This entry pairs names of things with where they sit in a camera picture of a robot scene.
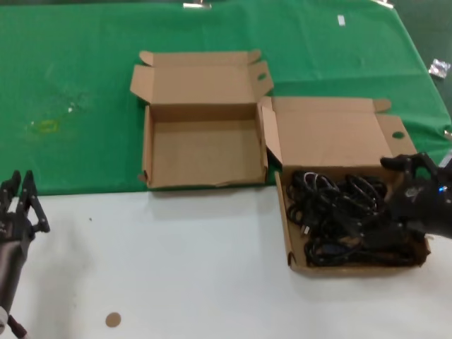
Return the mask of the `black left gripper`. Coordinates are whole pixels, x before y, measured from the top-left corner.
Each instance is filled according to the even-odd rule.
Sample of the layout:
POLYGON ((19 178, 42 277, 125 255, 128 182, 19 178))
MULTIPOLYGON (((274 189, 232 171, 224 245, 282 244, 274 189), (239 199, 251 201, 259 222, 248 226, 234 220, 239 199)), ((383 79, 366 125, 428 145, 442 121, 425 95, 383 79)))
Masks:
POLYGON ((18 193, 20 172, 15 170, 10 179, 1 183, 1 248, 15 243, 30 243, 36 232, 50 232, 49 222, 38 199, 37 187, 31 170, 25 174, 22 191, 18 199, 16 212, 8 212, 12 199, 18 193), (37 223, 32 225, 28 219, 29 210, 33 209, 37 223))

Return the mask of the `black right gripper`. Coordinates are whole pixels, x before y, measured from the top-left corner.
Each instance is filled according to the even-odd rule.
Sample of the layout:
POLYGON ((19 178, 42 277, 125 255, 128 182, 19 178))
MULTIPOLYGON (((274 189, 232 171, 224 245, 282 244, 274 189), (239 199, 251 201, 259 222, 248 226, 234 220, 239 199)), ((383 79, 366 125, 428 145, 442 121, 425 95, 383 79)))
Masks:
POLYGON ((365 230, 366 249, 425 246, 424 234, 451 238, 451 168, 440 167, 426 153, 382 157, 381 166, 403 172, 388 200, 391 217, 405 224, 378 224, 365 230), (430 177, 416 177, 419 168, 430 177))

